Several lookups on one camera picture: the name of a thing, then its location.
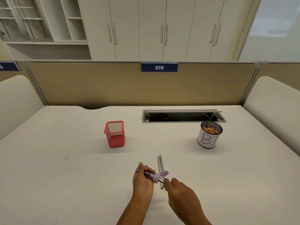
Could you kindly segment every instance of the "mesh pencil cup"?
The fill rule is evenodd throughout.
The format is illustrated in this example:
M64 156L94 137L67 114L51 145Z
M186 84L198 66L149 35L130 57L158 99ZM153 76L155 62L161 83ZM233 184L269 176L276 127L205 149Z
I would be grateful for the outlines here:
M214 148L223 128L216 122L204 121L197 138L198 143L204 148Z
M125 145L125 132L123 121L109 121L106 123L104 133L111 148Z

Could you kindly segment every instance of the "hand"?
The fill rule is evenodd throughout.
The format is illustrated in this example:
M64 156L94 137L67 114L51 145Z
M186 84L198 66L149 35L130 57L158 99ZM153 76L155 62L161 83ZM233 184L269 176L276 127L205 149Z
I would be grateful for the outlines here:
M139 163L138 173L133 176L133 194L131 202L136 203L139 207L148 209L154 189L154 182L144 176L144 171L153 171L151 167L144 166L142 162Z
M169 205L178 218L186 225L211 224L205 217L195 192L177 179L164 179L168 191Z

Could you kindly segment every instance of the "white chair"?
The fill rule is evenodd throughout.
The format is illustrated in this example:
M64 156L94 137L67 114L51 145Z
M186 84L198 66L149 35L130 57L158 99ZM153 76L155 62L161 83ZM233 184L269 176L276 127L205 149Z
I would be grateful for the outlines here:
M243 107L300 155L300 91L263 76Z
M0 140L43 107L26 77L17 75L0 82Z

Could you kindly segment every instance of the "blue sign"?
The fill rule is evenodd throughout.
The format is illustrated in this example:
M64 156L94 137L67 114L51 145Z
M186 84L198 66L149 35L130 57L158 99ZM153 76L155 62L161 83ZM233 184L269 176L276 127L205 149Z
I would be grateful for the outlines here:
M14 61L2 61L0 62L0 71L20 71L20 69Z
M142 72L177 72L177 62L142 62Z

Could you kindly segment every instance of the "red mesh pen holder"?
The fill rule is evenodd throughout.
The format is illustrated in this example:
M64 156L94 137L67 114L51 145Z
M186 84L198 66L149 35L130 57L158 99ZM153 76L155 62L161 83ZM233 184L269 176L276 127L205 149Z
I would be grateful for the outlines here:
M125 132L123 121L109 121L106 123L104 133L111 148L125 145Z

